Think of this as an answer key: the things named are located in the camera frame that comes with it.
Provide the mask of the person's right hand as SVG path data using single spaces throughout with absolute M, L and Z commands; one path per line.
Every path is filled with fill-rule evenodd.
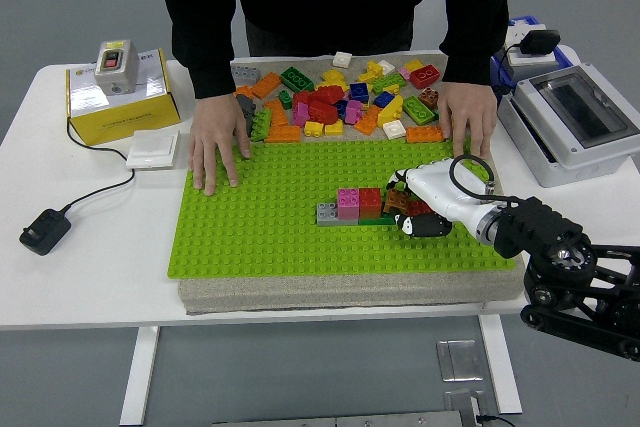
M 198 99 L 189 138 L 189 170 L 193 187 L 212 196 L 216 189 L 217 160 L 221 159 L 229 184 L 239 175 L 233 156 L 237 145 L 245 159 L 251 156 L 243 111 L 233 94 Z

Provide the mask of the person's left hand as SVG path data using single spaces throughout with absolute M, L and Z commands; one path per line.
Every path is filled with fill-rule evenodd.
M 444 82 L 439 98 L 439 123 L 445 139 L 452 142 L 455 157 L 464 153 L 470 134 L 470 153 L 487 158 L 497 124 L 497 99 L 486 85 Z

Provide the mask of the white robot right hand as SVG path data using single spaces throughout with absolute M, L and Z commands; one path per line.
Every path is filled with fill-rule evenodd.
M 483 181 L 462 164 L 466 158 L 462 155 L 413 169 L 401 169 L 389 179 L 389 188 L 402 182 L 408 192 L 431 209 L 427 214 L 415 215 L 395 210 L 395 223 L 405 234 L 421 238 L 444 237 L 449 235 L 455 223 L 460 223 L 477 241 L 486 245 L 494 243 L 498 218 L 506 202 L 495 194 L 495 178 L 488 164 L 474 159 L 488 174 L 488 179 Z

